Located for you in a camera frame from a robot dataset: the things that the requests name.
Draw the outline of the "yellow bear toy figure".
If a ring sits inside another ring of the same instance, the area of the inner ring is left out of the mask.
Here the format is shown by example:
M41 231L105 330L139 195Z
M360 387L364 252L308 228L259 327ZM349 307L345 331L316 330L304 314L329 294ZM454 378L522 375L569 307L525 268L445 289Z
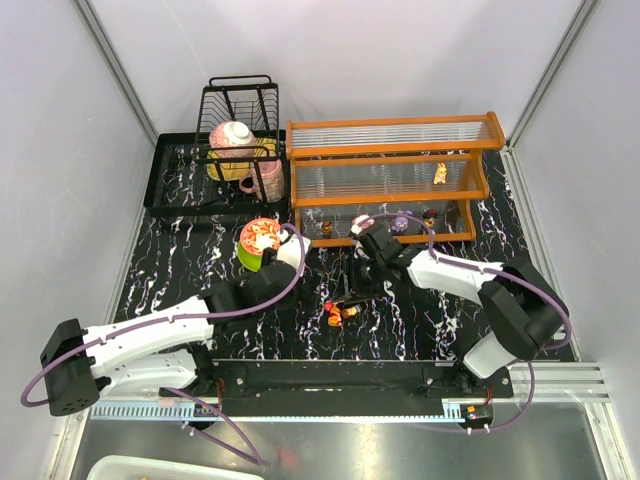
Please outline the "yellow bear toy figure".
M341 327L343 322L341 309L333 308L329 311L328 325L330 327Z

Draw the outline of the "brown haired small toy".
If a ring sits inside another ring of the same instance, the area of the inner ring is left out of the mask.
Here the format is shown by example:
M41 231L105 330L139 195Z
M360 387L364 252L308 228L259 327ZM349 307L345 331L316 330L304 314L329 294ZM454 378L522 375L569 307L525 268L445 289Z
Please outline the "brown haired small toy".
M331 239L333 235L334 227L333 222L330 220L324 220L321 225L322 237L324 239Z

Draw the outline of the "brown rabbit toy figure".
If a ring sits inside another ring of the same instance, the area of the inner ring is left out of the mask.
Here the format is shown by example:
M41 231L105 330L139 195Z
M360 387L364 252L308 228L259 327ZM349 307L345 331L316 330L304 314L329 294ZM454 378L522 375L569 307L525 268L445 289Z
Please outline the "brown rabbit toy figure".
M447 165L444 162L438 163L433 177L434 185L444 185L447 182Z

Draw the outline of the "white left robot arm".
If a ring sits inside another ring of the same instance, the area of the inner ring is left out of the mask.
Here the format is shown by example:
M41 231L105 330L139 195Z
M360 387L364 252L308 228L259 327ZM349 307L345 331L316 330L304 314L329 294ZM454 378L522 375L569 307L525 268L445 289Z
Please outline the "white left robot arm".
M211 339L215 328L286 308L299 290L306 249L281 247L258 271L216 284L155 314L83 328L74 318L59 323L40 354L46 405L63 417L94 405L115 384L111 375L128 361Z

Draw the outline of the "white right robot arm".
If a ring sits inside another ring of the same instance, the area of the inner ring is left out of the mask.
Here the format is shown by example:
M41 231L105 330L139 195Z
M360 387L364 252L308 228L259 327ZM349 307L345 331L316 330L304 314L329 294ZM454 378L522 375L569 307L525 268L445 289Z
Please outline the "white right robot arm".
M479 262L440 253L432 240L403 245L379 216L353 220L355 242L348 270L348 297L373 299L393 285L434 290L472 302L489 333L458 355L462 368L485 380L516 361L532 361L571 340L569 311L531 261Z

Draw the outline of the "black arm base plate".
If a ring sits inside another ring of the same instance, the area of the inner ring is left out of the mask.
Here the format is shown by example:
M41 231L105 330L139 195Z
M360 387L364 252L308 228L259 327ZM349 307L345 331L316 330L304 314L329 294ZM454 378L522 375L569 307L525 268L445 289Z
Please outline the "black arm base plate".
M197 396L242 398L265 391L399 391L427 398L510 399L508 370L479 379L457 363L391 360L247 360L196 362L188 389Z

